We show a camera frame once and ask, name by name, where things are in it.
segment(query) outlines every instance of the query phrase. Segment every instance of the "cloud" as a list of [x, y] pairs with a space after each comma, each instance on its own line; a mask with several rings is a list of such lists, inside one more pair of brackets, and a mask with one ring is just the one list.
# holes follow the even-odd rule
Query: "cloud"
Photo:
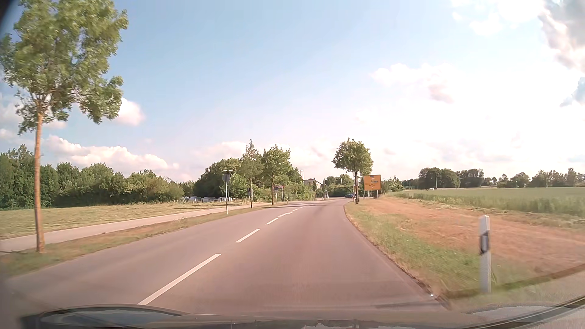
[[122, 125], [138, 126], [141, 122], [146, 119], [146, 116], [140, 109], [140, 105], [135, 102], [131, 102], [126, 98], [122, 98], [122, 105], [120, 105], [120, 112], [114, 119]]
[[396, 152], [389, 148], [384, 148], [382, 151], [384, 152], [385, 155], [396, 155]]
[[458, 75], [455, 68], [446, 63], [437, 66], [425, 63], [421, 68], [409, 68], [398, 63], [390, 66], [390, 69], [379, 68], [371, 76], [387, 86], [395, 84], [423, 86], [431, 99], [452, 104], [456, 98], [453, 85]]
[[365, 125], [368, 123], [373, 123], [373, 121], [375, 121], [374, 118], [374, 114], [372, 111], [369, 110], [363, 110], [363, 111], [359, 111], [356, 116], [355, 116], [355, 120], [361, 124], [361, 125]]
[[567, 97], [562, 103], [560, 103], [560, 106], [565, 107], [572, 104], [585, 105], [585, 77], [579, 79], [579, 82], [577, 82], [577, 89], [573, 91], [571, 96]]
[[500, 16], [496, 13], [491, 13], [487, 20], [478, 22], [474, 20], [469, 24], [476, 34], [481, 36], [493, 35], [502, 30], [502, 24], [500, 24]]
[[65, 121], [53, 120], [48, 124], [44, 124], [43, 126], [49, 129], [63, 129], [67, 126], [67, 123]]
[[[539, 15], [542, 30], [554, 58], [569, 70], [585, 75], [585, 2], [565, 0], [546, 2]], [[561, 106], [585, 104], [585, 78]]]
[[[543, 0], [452, 0], [451, 4], [466, 10], [466, 17], [477, 17], [469, 27], [481, 36], [493, 35], [504, 27], [515, 29], [518, 23], [535, 19], [544, 7]], [[461, 18], [453, 15], [455, 20]]]
[[143, 169], [156, 171], [179, 168], [178, 163], [169, 164], [152, 154], [135, 155], [122, 146], [81, 146], [55, 135], [49, 135], [44, 144], [59, 161], [67, 161], [83, 167], [101, 162], [124, 174]]

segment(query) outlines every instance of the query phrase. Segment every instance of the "tree line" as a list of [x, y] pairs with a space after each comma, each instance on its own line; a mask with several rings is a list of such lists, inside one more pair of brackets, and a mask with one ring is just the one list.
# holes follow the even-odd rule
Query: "tree line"
[[[34, 205], [34, 162], [33, 153], [25, 145], [0, 153], [0, 208]], [[103, 163], [82, 169], [69, 162], [40, 167], [43, 207], [172, 201], [183, 195], [179, 184], [152, 170], [125, 177]]]
[[[34, 205], [34, 162], [25, 145], [0, 153], [0, 208]], [[226, 171], [230, 173], [228, 194], [233, 198], [247, 198], [248, 188], [252, 188], [254, 201], [269, 201], [274, 186], [285, 186], [289, 200], [314, 195], [290, 163], [289, 150], [275, 145], [260, 154], [250, 140], [240, 158], [222, 159], [207, 167], [197, 181], [181, 183], [149, 169], [126, 177], [104, 163], [81, 169], [69, 162], [45, 164], [40, 168], [40, 202], [43, 207], [74, 207], [166, 202], [183, 196], [222, 197]]]
[[540, 170], [532, 178], [526, 173], [517, 173], [512, 177], [502, 174], [500, 178], [485, 177], [482, 169], [466, 169], [453, 171], [451, 169], [423, 168], [418, 178], [403, 180], [405, 189], [427, 190], [432, 188], [454, 188], [454, 187], [481, 187], [497, 186], [499, 189], [510, 189], [516, 187], [585, 187], [585, 174], [569, 168], [566, 173], [555, 170]]
[[298, 168], [291, 164], [290, 150], [274, 145], [260, 154], [252, 140], [240, 158], [215, 162], [197, 181], [181, 183], [180, 186], [188, 196], [222, 197], [225, 196], [225, 173], [229, 173], [230, 197], [246, 198], [250, 188], [254, 201], [270, 200], [274, 203], [278, 193], [274, 188], [277, 186], [285, 187], [284, 193], [289, 200], [307, 200], [313, 195], [311, 187], [303, 183]]

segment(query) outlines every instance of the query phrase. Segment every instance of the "road sign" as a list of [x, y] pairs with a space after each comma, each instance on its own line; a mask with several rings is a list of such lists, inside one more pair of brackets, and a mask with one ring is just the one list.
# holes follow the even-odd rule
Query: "road sign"
[[364, 190], [378, 191], [382, 189], [382, 178], [380, 175], [364, 176]]

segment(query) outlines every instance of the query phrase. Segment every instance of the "sky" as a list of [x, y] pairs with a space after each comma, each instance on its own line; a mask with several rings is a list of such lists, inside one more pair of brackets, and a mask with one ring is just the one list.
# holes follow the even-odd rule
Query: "sky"
[[[291, 150], [305, 178], [362, 141], [372, 174], [585, 172], [585, 0], [115, 1], [118, 118], [76, 108], [42, 130], [42, 163], [103, 162], [196, 180], [211, 163]], [[10, 32], [22, 10], [2, 22]], [[0, 151], [18, 100], [0, 85]]]

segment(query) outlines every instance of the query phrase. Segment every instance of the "sign post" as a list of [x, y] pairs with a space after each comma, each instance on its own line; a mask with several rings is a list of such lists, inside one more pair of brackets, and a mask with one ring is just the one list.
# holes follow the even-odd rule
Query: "sign post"
[[225, 182], [225, 213], [228, 214], [228, 184], [231, 170], [224, 170], [225, 174], [223, 174], [223, 181]]
[[490, 217], [479, 218], [479, 285], [481, 292], [491, 293]]

